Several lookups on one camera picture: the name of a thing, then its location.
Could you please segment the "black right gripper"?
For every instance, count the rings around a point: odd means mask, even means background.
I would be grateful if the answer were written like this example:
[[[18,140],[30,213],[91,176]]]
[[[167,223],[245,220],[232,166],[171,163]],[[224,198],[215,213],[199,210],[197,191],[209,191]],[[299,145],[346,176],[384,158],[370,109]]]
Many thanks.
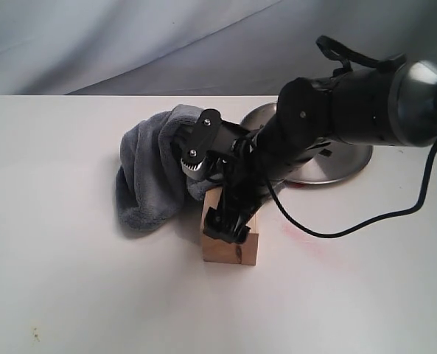
[[[243,244],[251,230],[246,223],[276,194],[277,164],[222,162],[220,177],[220,200],[217,209],[208,208],[203,233],[214,240]]]

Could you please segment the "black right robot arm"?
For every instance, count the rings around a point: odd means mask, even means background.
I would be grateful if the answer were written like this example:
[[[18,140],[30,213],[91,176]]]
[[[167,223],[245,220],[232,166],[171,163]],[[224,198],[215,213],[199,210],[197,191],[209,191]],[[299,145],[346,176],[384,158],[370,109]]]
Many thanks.
[[[204,219],[211,238],[244,243],[249,220],[276,199],[276,186],[331,142],[429,147],[416,203],[388,213],[406,216],[424,204],[437,153],[437,68],[420,61],[390,71],[298,78],[281,90],[275,114],[259,130],[242,130],[214,109],[200,115],[200,125],[214,129],[209,154],[222,162],[220,200]]]

